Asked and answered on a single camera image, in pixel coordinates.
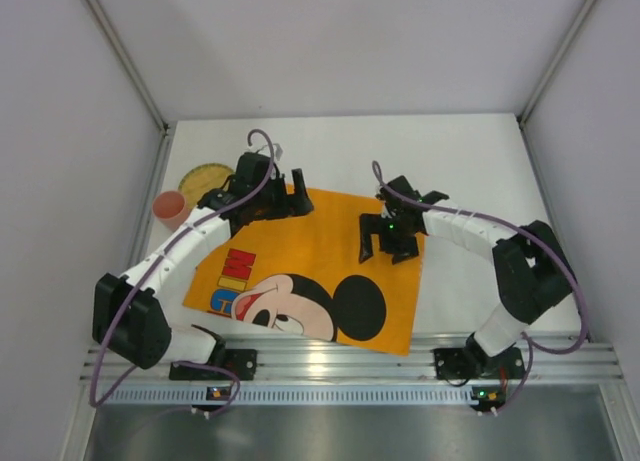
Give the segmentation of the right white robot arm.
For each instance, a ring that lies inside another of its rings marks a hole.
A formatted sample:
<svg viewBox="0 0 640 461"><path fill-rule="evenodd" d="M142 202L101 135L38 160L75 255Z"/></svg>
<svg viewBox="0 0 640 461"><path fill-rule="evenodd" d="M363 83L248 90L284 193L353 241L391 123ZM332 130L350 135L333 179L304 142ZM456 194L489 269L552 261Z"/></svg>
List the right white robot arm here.
<svg viewBox="0 0 640 461"><path fill-rule="evenodd" d="M573 292L566 257L550 226L536 220L510 225L464 210L439 191L425 195L399 176L378 188L378 214L359 216L359 261L374 255L372 237L393 264L418 257L417 236L447 240L494 268L499 305L472 333L464 348L477 363L501 355L529 326Z"/></svg>

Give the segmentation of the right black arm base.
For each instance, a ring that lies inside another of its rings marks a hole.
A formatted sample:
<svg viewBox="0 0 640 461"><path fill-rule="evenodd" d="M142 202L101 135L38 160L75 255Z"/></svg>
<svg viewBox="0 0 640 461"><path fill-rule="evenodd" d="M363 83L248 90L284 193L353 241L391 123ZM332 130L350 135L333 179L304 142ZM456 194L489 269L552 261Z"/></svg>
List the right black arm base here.
<svg viewBox="0 0 640 461"><path fill-rule="evenodd" d="M489 357L478 347L445 347L433 351L436 378L441 381L520 380L525 373L522 351L511 346Z"/></svg>

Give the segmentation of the orange Mickey Mouse placemat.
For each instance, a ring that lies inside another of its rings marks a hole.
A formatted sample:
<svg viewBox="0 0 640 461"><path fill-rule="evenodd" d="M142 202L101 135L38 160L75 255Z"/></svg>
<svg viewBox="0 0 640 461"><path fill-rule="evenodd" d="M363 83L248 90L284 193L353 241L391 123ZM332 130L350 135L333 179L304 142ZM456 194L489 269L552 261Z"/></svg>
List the orange Mickey Mouse placemat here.
<svg viewBox="0 0 640 461"><path fill-rule="evenodd" d="M319 189L302 217L257 221L196 269L184 307L236 326L262 326L405 356L411 343L422 259L393 263L376 248L360 261L363 214L382 204Z"/></svg>

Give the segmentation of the pink plastic cup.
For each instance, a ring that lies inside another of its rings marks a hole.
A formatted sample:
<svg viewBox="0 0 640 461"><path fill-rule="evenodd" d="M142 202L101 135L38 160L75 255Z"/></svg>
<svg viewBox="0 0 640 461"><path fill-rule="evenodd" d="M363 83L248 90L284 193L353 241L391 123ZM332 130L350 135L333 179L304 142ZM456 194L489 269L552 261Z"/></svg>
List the pink plastic cup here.
<svg viewBox="0 0 640 461"><path fill-rule="evenodd" d="M167 229L176 231L187 220L190 209L181 192L165 191L154 199L152 212Z"/></svg>

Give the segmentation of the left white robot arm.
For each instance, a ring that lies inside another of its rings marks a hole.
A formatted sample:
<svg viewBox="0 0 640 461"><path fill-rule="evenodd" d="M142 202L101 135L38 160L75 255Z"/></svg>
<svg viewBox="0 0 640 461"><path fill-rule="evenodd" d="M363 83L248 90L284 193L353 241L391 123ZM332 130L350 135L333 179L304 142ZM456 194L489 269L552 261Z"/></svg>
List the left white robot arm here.
<svg viewBox="0 0 640 461"><path fill-rule="evenodd" d="M313 204L302 170L282 174L270 157L246 152L220 188L205 193L187 219L139 264L102 276L94 290L93 339L140 369L162 361L205 364L222 339L198 327L174 326L197 266L255 221L304 216Z"/></svg>

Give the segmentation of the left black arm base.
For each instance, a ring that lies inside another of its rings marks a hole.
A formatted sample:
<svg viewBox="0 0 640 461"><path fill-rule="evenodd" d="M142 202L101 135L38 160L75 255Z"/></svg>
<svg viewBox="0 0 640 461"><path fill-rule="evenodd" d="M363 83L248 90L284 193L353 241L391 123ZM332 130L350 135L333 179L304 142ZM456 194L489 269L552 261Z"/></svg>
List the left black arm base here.
<svg viewBox="0 0 640 461"><path fill-rule="evenodd" d="M215 354L213 359L207 362L207 365L229 371L241 381L251 381L254 379L257 368L257 351L254 349L225 349ZM181 362L171 365L169 379L172 381L218 381L230 380L230 377L222 372L186 366Z"/></svg>

